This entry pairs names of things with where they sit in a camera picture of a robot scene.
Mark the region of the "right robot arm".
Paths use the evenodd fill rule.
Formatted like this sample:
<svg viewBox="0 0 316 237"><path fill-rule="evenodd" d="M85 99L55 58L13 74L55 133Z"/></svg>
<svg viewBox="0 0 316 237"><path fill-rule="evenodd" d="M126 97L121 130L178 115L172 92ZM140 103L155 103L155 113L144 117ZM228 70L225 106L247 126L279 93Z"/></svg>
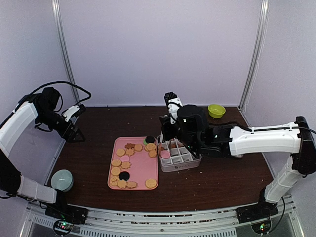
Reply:
<svg viewBox="0 0 316 237"><path fill-rule="evenodd" d="M277 177L261 191L253 214L265 217L296 182L316 171L314 131L304 117L279 126L248 128L238 123L210 124L205 111L196 105L179 106L159 118L166 141L176 138L201 158L240 157L251 153L285 152L290 156Z"/></svg>

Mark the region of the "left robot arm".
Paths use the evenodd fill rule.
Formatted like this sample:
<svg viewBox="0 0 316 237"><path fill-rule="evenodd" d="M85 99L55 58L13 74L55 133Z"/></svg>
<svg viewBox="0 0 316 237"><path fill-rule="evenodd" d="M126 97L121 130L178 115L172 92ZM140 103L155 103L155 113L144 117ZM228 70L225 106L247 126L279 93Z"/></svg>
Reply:
<svg viewBox="0 0 316 237"><path fill-rule="evenodd" d="M41 86L25 95L0 125L0 189L7 197L20 197L52 204L60 219L71 215L71 208L59 191L44 185L42 175L53 159L60 139L69 143L85 140L72 122L85 110L76 103L62 113L56 107L61 95L54 87Z"/></svg>

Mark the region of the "metal serving tongs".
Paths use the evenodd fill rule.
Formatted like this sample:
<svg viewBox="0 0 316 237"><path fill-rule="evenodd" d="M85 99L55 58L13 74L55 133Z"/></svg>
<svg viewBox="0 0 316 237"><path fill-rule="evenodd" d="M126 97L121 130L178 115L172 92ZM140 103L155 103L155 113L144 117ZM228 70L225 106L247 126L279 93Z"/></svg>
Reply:
<svg viewBox="0 0 316 237"><path fill-rule="evenodd" d="M158 155L161 156L161 152L164 151L164 147L163 147L163 133L162 132L157 137L157 142L158 142Z"/></svg>

